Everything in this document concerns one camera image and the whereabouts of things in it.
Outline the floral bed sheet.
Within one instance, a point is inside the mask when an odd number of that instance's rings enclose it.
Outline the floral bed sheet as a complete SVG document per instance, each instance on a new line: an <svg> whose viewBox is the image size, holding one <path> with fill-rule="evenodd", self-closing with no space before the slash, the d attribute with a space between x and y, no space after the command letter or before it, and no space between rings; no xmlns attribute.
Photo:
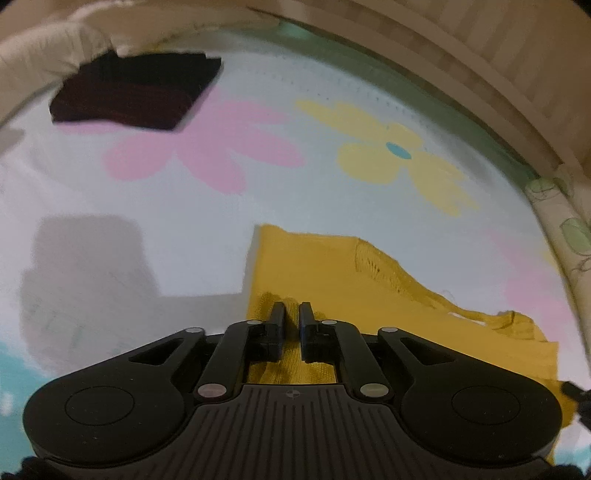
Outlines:
<svg viewBox="0 0 591 480"><path fill-rule="evenodd" d="M246 315L259 227L362 238L470 310L516 310L590 383L563 275L499 140L362 53L293 25L187 35L222 69L178 132L55 124L53 91L1 128L1 467L47 380Z"/></svg>

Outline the folded floral quilt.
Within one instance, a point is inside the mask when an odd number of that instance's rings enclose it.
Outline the folded floral quilt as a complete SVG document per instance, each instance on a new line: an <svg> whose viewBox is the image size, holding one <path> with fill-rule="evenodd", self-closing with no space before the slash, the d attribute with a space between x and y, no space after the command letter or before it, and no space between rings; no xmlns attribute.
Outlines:
<svg viewBox="0 0 591 480"><path fill-rule="evenodd" d="M525 193L567 277L581 330L590 334L590 179L562 164Z"/></svg>

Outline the wooden headboard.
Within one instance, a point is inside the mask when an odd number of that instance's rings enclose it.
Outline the wooden headboard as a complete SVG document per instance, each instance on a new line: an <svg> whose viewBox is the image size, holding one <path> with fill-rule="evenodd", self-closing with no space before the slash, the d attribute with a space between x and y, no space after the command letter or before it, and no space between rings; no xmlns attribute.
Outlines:
<svg viewBox="0 0 591 480"><path fill-rule="evenodd" d="M590 170L590 16L573 1L250 1L388 59L538 173Z"/></svg>

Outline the dark folded garment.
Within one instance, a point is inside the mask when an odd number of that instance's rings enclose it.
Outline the dark folded garment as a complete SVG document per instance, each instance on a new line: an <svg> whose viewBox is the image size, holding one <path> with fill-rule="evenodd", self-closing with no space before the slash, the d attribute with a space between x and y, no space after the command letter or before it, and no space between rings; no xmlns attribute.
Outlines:
<svg viewBox="0 0 591 480"><path fill-rule="evenodd" d="M221 58L201 52L120 57L110 50L64 80L49 111L55 123L109 121L171 131L221 67Z"/></svg>

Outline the beige pillow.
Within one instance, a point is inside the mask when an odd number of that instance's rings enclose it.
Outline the beige pillow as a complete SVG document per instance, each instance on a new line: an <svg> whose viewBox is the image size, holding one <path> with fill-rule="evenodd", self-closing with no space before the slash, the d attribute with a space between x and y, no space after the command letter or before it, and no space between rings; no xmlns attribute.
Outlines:
<svg viewBox="0 0 591 480"><path fill-rule="evenodd" d="M1 120L109 49L126 57L185 32L276 25L231 1L12 1L1 10Z"/></svg>

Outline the yellow knitted sweater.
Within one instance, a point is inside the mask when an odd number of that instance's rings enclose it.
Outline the yellow knitted sweater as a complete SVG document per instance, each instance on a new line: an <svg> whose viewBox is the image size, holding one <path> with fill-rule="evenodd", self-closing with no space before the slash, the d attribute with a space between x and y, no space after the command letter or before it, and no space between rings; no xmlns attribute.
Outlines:
<svg viewBox="0 0 591 480"><path fill-rule="evenodd" d="M560 391L559 345L527 315L458 306L356 236L263 224L253 227L243 250L242 291L250 318L265 317L276 301L287 302L290 313L308 302L322 318L352 323L366 334L399 327L544 385L562 409L558 439L567 439L576 404Z"/></svg>

